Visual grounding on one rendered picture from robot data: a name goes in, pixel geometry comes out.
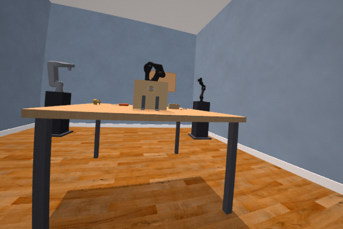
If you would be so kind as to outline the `tan wooden door slab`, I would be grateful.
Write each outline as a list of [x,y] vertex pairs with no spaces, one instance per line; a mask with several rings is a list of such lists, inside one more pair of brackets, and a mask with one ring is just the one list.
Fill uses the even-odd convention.
[[[150,92],[148,87],[153,86]],[[159,97],[159,110],[167,110],[168,82],[135,79],[133,91],[133,109],[141,109],[142,95],[145,95],[145,109],[155,110],[155,99]]]

